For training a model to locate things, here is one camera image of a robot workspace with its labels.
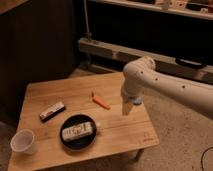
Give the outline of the white wrist gripper body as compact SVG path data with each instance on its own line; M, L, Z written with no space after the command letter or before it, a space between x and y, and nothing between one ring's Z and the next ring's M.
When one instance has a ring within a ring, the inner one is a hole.
M141 98L140 92L141 90L138 87L133 87L133 86L129 87L129 86L123 85L121 88L121 96L123 98L123 101L131 102L132 104L135 98L137 97Z

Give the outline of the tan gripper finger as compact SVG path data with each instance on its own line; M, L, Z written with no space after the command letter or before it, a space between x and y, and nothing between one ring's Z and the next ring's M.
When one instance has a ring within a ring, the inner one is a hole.
M131 109L133 108L133 104L131 102L123 102L122 103L122 115L127 116Z

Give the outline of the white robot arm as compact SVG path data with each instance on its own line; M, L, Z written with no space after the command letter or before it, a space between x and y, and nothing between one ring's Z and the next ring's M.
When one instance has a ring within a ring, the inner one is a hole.
M156 63L149 56L124 66L121 87L124 115L131 110L127 104L142 104L142 88L149 87L213 120L213 85L162 74L155 68Z

